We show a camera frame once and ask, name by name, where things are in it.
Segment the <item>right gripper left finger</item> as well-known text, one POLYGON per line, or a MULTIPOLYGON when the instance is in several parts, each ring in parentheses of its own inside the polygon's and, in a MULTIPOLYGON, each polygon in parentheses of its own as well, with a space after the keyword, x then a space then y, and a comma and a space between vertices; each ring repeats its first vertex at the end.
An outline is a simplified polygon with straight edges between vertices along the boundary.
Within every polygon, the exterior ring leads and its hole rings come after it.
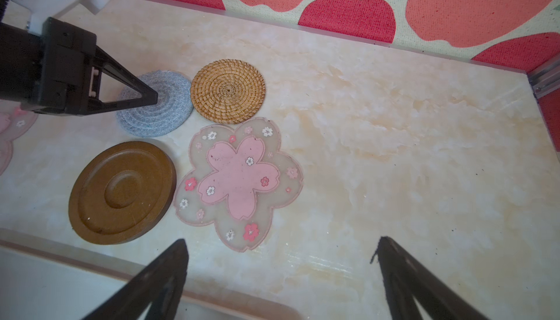
POLYGON ((189 262, 184 239, 176 240, 86 319, 173 319, 189 262))

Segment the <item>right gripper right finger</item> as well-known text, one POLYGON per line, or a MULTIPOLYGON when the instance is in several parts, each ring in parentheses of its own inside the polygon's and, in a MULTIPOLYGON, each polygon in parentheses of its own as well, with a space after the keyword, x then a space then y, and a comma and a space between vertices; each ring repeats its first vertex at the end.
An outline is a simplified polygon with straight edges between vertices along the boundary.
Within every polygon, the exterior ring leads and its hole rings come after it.
POLYGON ((423 266, 389 236, 382 236, 372 257, 379 261, 386 302, 393 319, 486 319, 480 311, 423 266))

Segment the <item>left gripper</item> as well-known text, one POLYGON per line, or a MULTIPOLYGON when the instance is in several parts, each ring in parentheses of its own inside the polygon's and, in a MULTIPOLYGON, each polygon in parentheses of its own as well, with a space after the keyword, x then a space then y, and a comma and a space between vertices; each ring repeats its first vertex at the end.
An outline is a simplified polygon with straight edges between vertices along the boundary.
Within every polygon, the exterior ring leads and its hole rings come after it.
POLYGON ((95 115, 157 104, 157 91, 96 47, 95 34, 55 18, 44 28, 39 37, 1 24, 2 100, 46 115, 95 115), (102 101, 104 75, 136 97, 102 101))

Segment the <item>grey woven round coaster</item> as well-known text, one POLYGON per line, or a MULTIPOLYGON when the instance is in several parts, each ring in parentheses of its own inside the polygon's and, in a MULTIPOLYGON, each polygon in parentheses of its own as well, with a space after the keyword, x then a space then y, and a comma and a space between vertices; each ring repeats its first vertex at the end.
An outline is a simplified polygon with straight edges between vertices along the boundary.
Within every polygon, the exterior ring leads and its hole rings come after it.
POLYGON ((139 79, 158 93, 157 103, 116 112, 124 131, 132 136, 154 138, 166 135, 185 122, 194 110, 191 81, 173 71, 154 71, 139 79))

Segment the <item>brown wooden round coaster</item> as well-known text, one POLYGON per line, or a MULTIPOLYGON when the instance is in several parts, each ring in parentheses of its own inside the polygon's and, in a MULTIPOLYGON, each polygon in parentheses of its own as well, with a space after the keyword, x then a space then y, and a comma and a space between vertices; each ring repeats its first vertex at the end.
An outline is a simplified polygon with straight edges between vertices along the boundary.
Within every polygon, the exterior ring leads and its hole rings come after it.
POLYGON ((134 141, 97 155, 77 177, 69 221, 92 244, 124 244, 163 218, 176 189, 176 169, 159 147, 134 141))

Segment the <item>pink flower coaster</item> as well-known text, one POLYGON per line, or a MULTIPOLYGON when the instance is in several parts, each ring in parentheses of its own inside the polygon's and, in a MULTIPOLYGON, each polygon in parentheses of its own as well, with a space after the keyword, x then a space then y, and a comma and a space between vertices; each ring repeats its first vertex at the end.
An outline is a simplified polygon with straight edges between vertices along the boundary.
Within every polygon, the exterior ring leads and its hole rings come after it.
POLYGON ((302 169, 281 150, 279 127, 264 117, 236 128, 202 128, 190 142, 189 159, 192 169, 174 194, 176 216, 189 226, 213 226, 236 252, 258 247, 274 211, 303 189, 302 169))
POLYGON ((22 110, 20 103, 1 100, 1 169, 3 174, 13 157, 13 141, 24 135, 38 114, 22 110))

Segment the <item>rattan woven round coaster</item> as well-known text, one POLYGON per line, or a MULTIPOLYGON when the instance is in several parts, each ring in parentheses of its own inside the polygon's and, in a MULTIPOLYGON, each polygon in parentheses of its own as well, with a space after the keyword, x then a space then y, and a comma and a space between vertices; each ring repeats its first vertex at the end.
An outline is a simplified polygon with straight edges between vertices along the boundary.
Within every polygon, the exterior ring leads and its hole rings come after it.
POLYGON ((238 124, 255 116, 266 95, 264 77, 252 65, 221 59, 204 66, 193 78, 190 96, 195 110, 207 120, 238 124))

